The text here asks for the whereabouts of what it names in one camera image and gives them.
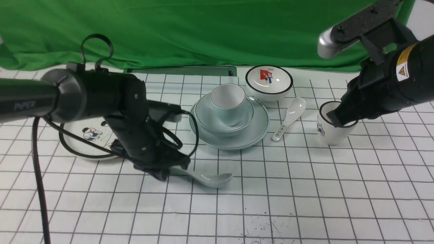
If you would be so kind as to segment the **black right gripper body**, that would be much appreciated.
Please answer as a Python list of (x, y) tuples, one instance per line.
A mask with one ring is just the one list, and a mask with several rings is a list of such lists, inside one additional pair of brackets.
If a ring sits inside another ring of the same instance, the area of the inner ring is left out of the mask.
[(343, 127), (433, 101), (433, 51), (430, 36), (392, 51), (381, 65), (365, 65), (327, 118), (335, 127)]

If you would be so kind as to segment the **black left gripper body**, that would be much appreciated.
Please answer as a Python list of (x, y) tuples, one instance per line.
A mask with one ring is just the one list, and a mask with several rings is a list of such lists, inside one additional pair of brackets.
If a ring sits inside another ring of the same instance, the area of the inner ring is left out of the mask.
[(190, 156), (181, 153), (180, 139), (164, 124), (149, 116), (145, 83), (132, 74), (85, 71), (87, 85), (102, 85), (108, 96), (115, 98), (115, 109), (104, 116), (118, 142), (111, 149), (129, 159), (134, 168), (165, 181), (170, 168), (187, 169)]

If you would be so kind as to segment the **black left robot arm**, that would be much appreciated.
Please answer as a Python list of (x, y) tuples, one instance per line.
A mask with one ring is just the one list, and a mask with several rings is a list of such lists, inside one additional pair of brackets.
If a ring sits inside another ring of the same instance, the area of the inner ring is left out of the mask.
[(40, 80), (1, 79), (0, 91), (1, 122), (40, 117), (62, 132), (56, 123), (103, 118), (116, 136), (109, 149), (64, 134), (128, 159), (160, 181), (167, 179), (172, 167), (186, 170), (191, 162), (191, 155), (179, 151), (180, 139), (163, 125), (188, 112), (176, 104), (147, 99), (145, 83), (132, 74), (56, 68)]

